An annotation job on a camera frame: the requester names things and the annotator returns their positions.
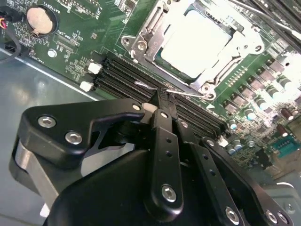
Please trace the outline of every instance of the green circuit board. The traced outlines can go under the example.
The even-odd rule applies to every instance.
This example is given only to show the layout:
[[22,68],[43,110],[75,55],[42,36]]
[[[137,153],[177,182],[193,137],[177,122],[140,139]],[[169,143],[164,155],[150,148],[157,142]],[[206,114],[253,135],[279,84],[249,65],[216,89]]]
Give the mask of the green circuit board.
[[[28,30],[28,25],[22,22],[8,24],[9,27],[15,31],[20,42],[31,49],[31,58],[80,84],[88,72],[87,63],[94,51],[100,54],[112,52],[133,64],[130,55],[121,45],[120,39],[125,34],[137,35],[153,8],[155,0],[137,0],[130,11],[120,9],[117,0],[7,0],[7,5],[25,14],[28,7],[36,4],[45,5],[56,13],[59,27],[54,34],[36,37]],[[242,11],[242,13],[245,17],[249,16],[249,12]],[[250,20],[261,27],[260,34],[265,44],[265,51],[260,55],[248,55],[215,89],[217,98],[214,101],[188,97],[191,102],[207,108],[216,117],[225,121],[235,119],[241,125],[235,133],[241,137],[243,149],[234,158],[244,167],[247,167],[248,161],[256,151],[263,146],[269,146],[262,142],[262,138],[272,137],[275,133],[275,127],[268,127],[273,116],[284,106],[290,110],[300,110],[293,100],[273,103],[270,106],[272,109],[270,113],[258,113],[259,110],[254,101],[249,101],[235,113],[225,110],[223,103],[234,92],[237,92],[239,87],[248,85],[247,79],[255,75],[263,65],[274,59],[285,61],[287,54],[295,52],[257,17],[253,16]],[[48,56],[50,49],[57,52],[55,58]],[[152,70],[139,64],[135,66],[161,83],[168,83]],[[264,86],[275,85],[282,76],[282,74],[278,74],[275,76],[274,82],[266,82]],[[260,96],[262,91],[259,90],[256,95]],[[101,89],[96,89],[95,92],[106,98],[113,98]],[[244,110],[247,108],[258,113],[256,120],[247,120],[244,115]],[[267,129],[257,132],[263,123],[267,124]],[[280,119],[279,123],[286,125],[288,122]],[[247,145],[249,141],[254,141],[256,145],[249,147]]]

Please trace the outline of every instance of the electrolytic capacitor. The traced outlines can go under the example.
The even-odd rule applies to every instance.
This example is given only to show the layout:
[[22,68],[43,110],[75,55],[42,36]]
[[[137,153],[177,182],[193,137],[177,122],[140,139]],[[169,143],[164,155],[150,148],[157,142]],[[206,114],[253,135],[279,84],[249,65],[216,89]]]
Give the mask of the electrolytic capacitor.
[[284,128],[283,125],[277,125],[276,126],[277,131],[280,133],[281,136],[286,137],[288,135],[286,129]]
[[232,130],[236,130],[237,129],[237,124],[236,124],[236,122],[235,122],[234,119],[230,119],[228,123],[229,123],[230,129],[232,129]]
[[228,145],[226,147],[226,149],[227,149],[227,152],[229,153],[229,155],[233,155],[236,152],[233,145]]
[[234,149],[235,149],[236,151],[239,151],[239,150],[243,147],[243,146],[241,145],[239,139],[233,140],[232,144],[233,144]]
[[286,91],[291,91],[292,89],[295,89],[293,82],[287,78],[280,80],[279,83]]
[[287,108],[282,108],[280,112],[287,120],[293,120],[293,115]]
[[246,118],[248,120],[254,120],[256,118],[256,115],[255,115],[255,113],[253,112],[252,109],[246,109],[245,110],[245,115],[246,115]]
[[259,106],[260,110],[263,111],[269,108],[269,104],[263,98],[257,99],[256,104]]
[[268,90],[268,94],[274,99],[274,100],[279,100],[281,98],[281,93],[275,89],[271,88]]

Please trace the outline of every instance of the black dimm slot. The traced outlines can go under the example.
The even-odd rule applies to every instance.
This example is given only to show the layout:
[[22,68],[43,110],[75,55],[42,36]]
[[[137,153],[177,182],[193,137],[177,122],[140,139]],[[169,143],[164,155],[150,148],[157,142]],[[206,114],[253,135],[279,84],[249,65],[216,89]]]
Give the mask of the black dimm slot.
[[[262,6],[259,2],[255,1],[255,0],[248,0],[249,1],[249,5],[257,8],[259,10],[261,10],[262,12],[264,12],[265,14],[271,16],[272,18],[274,18],[275,16],[269,12],[264,6]],[[283,32],[282,30],[280,30],[279,28],[275,27],[275,25],[268,19],[261,17],[261,19],[270,27],[273,28],[273,30],[275,32],[278,33],[278,35],[283,38],[290,46],[292,46],[296,51],[298,51],[299,53],[301,53],[301,44],[299,42],[299,40],[297,38],[294,38],[292,35]]]
[[[151,78],[149,75],[145,74],[142,71],[137,71],[135,72],[135,68],[131,68],[131,70],[129,69],[130,66],[124,66],[123,64],[125,63],[122,59],[114,59],[114,61],[112,62],[112,65],[114,65],[114,63],[117,63],[118,66],[115,66],[117,68],[123,68],[123,71],[130,77],[133,77],[133,83],[135,80],[140,80],[142,82],[144,82],[147,85],[150,86],[154,86],[154,87],[163,87],[163,85],[157,81],[155,81],[153,78]],[[191,111],[190,109],[193,108],[193,111],[191,111],[191,113],[194,114],[194,116],[198,117],[201,121],[206,121],[207,123],[211,124],[212,126],[215,126],[216,129],[219,128],[220,125],[216,125],[216,120],[219,121],[220,123],[223,123],[221,120],[217,119],[214,117],[214,119],[211,119],[211,117],[208,117],[208,115],[210,113],[208,113],[207,111],[203,110],[201,107],[196,106],[194,103],[190,102],[190,105],[187,104],[188,99],[178,95],[177,96],[178,102],[180,105],[182,105],[182,107],[186,108],[187,111]]]
[[[123,82],[120,82],[119,80],[113,80],[113,77],[110,76],[110,79],[104,78],[100,83],[100,88],[104,91],[107,91],[111,94],[113,94],[115,97],[118,98],[132,98],[140,103],[147,102],[150,99],[149,97],[143,98],[142,96],[137,96],[132,92],[132,90],[128,88],[120,88],[122,87]],[[200,128],[195,122],[194,119],[192,119],[190,116],[187,115],[187,113],[183,112],[183,109],[179,108],[179,117],[191,125],[192,129],[195,131],[195,134],[197,137],[202,138],[203,136],[208,136],[208,134],[211,134],[213,137],[216,136],[216,133],[214,130],[208,129],[204,130],[203,128]]]
[[[147,102],[153,95],[153,91],[145,90],[144,88],[140,88],[138,86],[135,87],[134,82],[137,80],[153,87],[164,86],[159,81],[151,78],[148,74],[128,64],[124,60],[117,58],[115,55],[109,57],[103,65],[103,71],[105,72],[105,74],[103,74],[103,79],[105,84],[111,86],[111,90],[114,90],[114,96],[116,97],[121,97],[116,90],[120,89],[122,86],[125,86],[126,89],[122,89],[122,97],[133,97],[136,100],[138,99],[140,103],[143,101]],[[183,120],[186,120],[191,125],[198,137],[215,137],[217,134],[215,130],[217,130],[218,133],[225,131],[226,127],[223,121],[217,119],[195,104],[188,104],[187,102],[189,101],[181,96],[179,96],[177,99],[181,103],[177,106],[179,117]]]
[[285,5],[283,5],[283,1],[269,0],[269,2],[278,10],[280,14],[282,14],[283,19],[287,21],[289,25],[291,25],[298,32],[301,32],[300,21],[294,17],[294,14],[292,14]]
[[[121,76],[119,76],[118,78],[117,78],[117,74],[116,74],[116,72],[112,72],[112,67],[110,68],[110,70],[109,70],[109,72],[108,71],[106,71],[105,72],[111,79],[113,79],[114,80],[114,82],[112,82],[112,81],[110,81],[110,82],[108,82],[109,81],[109,79],[108,79],[108,77],[107,76],[104,76],[104,82],[105,83],[107,83],[108,85],[111,85],[113,88],[115,88],[115,89],[118,89],[118,88],[120,88],[120,87],[122,87],[122,86],[126,86],[127,88],[125,89],[125,88],[123,88],[122,89],[122,93],[124,93],[124,94],[126,94],[126,96],[125,97],[131,97],[131,95],[132,95],[132,97],[133,97],[133,99],[135,99],[135,100],[138,100],[138,102],[140,102],[140,103],[142,103],[142,101],[144,101],[144,102],[147,102],[149,99],[150,99],[150,97],[152,96],[152,94],[153,93],[149,93],[149,91],[147,90],[147,92],[149,93],[149,95],[146,95],[144,92],[140,92],[138,89],[139,89],[139,87],[137,87],[137,88],[133,88],[133,86],[131,85],[131,84],[133,84],[134,83],[134,81],[136,80],[136,79],[132,79],[132,80],[130,80],[129,78],[130,77],[127,77],[127,76],[124,76],[124,77],[121,77]],[[141,95],[141,96],[137,96],[136,94],[135,94],[135,92],[132,92],[132,91],[130,91],[131,89],[133,89],[135,92],[139,92],[139,94]],[[189,116],[188,114],[187,114],[187,112],[186,112],[186,110],[185,109],[181,109],[181,106],[180,107],[177,107],[177,109],[178,109],[178,114],[179,114],[179,117],[180,118],[182,118],[183,120],[186,120],[187,122],[189,122],[190,124],[193,124],[193,125],[195,125],[195,127],[196,126],[198,126],[194,121],[195,121],[195,117],[191,117],[191,116]],[[200,121],[200,123],[201,123],[201,128],[199,128],[199,129],[197,129],[197,128],[195,128],[197,131],[198,131],[198,133],[201,133],[201,134],[208,134],[208,133],[210,133],[210,134],[215,134],[215,132],[212,130],[212,129],[210,129],[209,127],[207,127],[204,123],[202,123],[202,121]]]

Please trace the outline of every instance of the chip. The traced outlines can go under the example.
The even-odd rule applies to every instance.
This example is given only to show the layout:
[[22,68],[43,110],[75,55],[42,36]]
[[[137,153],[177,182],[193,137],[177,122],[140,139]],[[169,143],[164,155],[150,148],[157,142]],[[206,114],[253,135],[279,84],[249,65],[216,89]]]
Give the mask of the chip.
[[237,111],[237,107],[232,102],[230,102],[229,100],[226,100],[223,103],[223,106],[230,113],[234,113],[234,112]]
[[269,66],[271,69],[273,69],[275,72],[283,72],[284,71],[284,67],[282,64],[280,64],[278,61],[274,61],[273,63],[271,63],[271,65]]
[[241,105],[244,105],[246,103],[246,100],[243,99],[239,94],[237,93],[234,93],[232,96],[231,96],[231,100],[237,104],[238,106],[241,106]]
[[265,81],[275,80],[274,76],[268,71],[263,71],[259,76]]
[[258,81],[257,79],[255,79],[253,76],[251,76],[247,82],[255,90],[263,89],[264,88],[264,85],[260,81]]
[[256,96],[256,94],[247,86],[241,86],[238,90],[242,95],[244,95],[247,98],[253,99]]

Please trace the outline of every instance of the capacitor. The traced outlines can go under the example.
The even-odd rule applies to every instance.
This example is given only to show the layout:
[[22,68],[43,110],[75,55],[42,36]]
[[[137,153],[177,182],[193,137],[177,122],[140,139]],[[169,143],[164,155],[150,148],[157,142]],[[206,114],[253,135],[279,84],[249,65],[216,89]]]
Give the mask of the capacitor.
[[232,130],[236,130],[236,129],[237,129],[237,124],[236,124],[236,122],[235,122],[234,119],[230,119],[230,120],[228,121],[228,123],[229,123],[230,129],[232,129]]
[[286,137],[288,135],[286,129],[284,128],[283,125],[277,125],[276,126],[277,131],[280,133],[281,136]]
[[248,146],[249,147],[254,147],[255,146],[255,142],[253,140],[249,140],[248,141]]
[[287,108],[282,108],[280,112],[287,120],[293,120],[293,115]]
[[274,100],[279,100],[281,98],[281,93],[275,89],[271,88],[268,90],[268,94],[274,99]]
[[252,109],[246,109],[245,110],[245,115],[246,115],[246,118],[248,120],[254,120],[256,118],[256,115],[255,115],[255,113],[253,112]]
[[235,149],[234,149],[234,147],[233,147],[233,145],[228,145],[226,147],[226,149],[227,149],[227,152],[229,153],[229,155],[233,155],[236,152]]
[[256,104],[259,106],[260,110],[263,111],[269,108],[269,104],[263,98],[257,99]]
[[243,147],[243,146],[241,145],[239,139],[233,140],[232,144],[233,144],[234,149],[235,149],[236,151],[239,151],[239,150]]
[[286,91],[291,91],[292,89],[295,89],[295,86],[292,83],[292,81],[287,78],[280,80],[279,83]]
[[48,50],[47,54],[50,58],[55,58],[57,56],[57,52],[52,48]]

